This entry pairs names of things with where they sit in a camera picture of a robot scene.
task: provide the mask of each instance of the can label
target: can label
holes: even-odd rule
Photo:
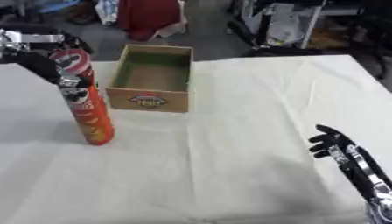
[[[56,52],[51,59],[69,74],[83,76],[95,83],[94,71],[89,65],[88,54],[79,49]],[[105,144],[114,135],[106,104],[96,85],[87,88],[61,87],[68,107],[81,132],[90,144]]]

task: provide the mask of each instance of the box label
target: box label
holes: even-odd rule
[[[155,109],[167,103],[167,100],[152,94],[138,94],[130,97],[129,101],[147,109]]]

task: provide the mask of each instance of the can lid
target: can lid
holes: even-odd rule
[[[55,60],[62,68],[73,75],[83,73],[90,66],[88,53],[81,49],[57,51],[51,55],[50,59]]]

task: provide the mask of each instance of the white cloth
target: white cloth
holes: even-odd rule
[[[115,67],[94,63],[101,87]],[[337,165],[307,151],[316,123],[392,176],[392,98],[348,56],[196,62],[190,113],[110,110],[99,147],[55,86],[0,69],[0,223],[365,223]]]

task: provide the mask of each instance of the floor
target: floor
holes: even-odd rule
[[[118,60],[126,44],[191,46],[196,61],[221,60],[238,57],[249,49],[235,35],[226,33],[228,14],[225,9],[229,2],[230,0],[187,1],[187,32],[170,38],[156,38],[149,42],[130,40],[124,31],[99,23],[80,26],[69,24],[60,18],[51,20],[50,23],[87,41],[95,51],[93,60],[96,61]],[[361,64],[371,74],[378,73],[378,66],[371,59],[362,59]],[[390,70],[387,78],[381,80],[381,84],[392,92],[392,67]]]

